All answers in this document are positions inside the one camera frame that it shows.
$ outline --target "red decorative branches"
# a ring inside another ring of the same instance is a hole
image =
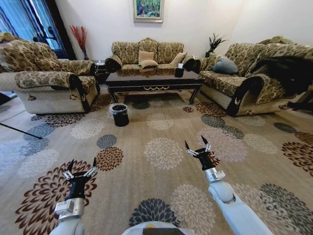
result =
[[[86,37],[87,37],[86,28],[83,26],[79,27],[74,25],[71,25],[69,28],[74,37],[76,38],[80,49],[83,51],[84,59],[88,60],[86,53]]]

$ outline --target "potted plant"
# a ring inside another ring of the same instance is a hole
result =
[[[208,52],[205,53],[206,57],[209,57],[211,52],[214,52],[214,50],[222,43],[225,42],[226,40],[223,39],[223,37],[219,37],[218,35],[215,35],[215,33],[213,33],[213,38],[209,37],[209,41],[210,41],[210,49]]]

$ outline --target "tissue box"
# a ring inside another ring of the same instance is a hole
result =
[[[180,69],[180,68],[176,68],[175,69],[175,77],[182,77],[184,74],[184,68]]]

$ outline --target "throw pillow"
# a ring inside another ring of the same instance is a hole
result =
[[[141,65],[143,68],[158,66],[157,62],[155,62],[154,60],[143,60],[139,62],[139,65]]]
[[[61,71],[57,60],[52,59],[35,59],[35,64],[40,71]]]
[[[138,61],[141,62],[143,60],[153,60],[155,53],[154,52],[147,52],[147,51],[139,51],[138,54]]]
[[[180,63],[187,55],[187,52],[180,52],[178,53],[175,58],[172,60],[170,65],[178,66],[178,63]]]
[[[222,55],[218,55],[218,54],[215,54],[213,52],[210,52],[210,55],[209,55],[209,59],[208,59],[208,62],[207,62],[207,66],[205,68],[206,71],[210,71],[213,69],[213,66],[216,64],[216,62],[221,59],[223,56]]]
[[[225,74],[234,74],[238,71],[237,65],[230,59],[223,57],[216,65],[213,66],[213,71]]]

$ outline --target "blue pillow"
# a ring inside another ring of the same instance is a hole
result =
[[[232,60],[223,57],[213,66],[213,71],[218,73],[234,74],[238,71],[238,68]]]

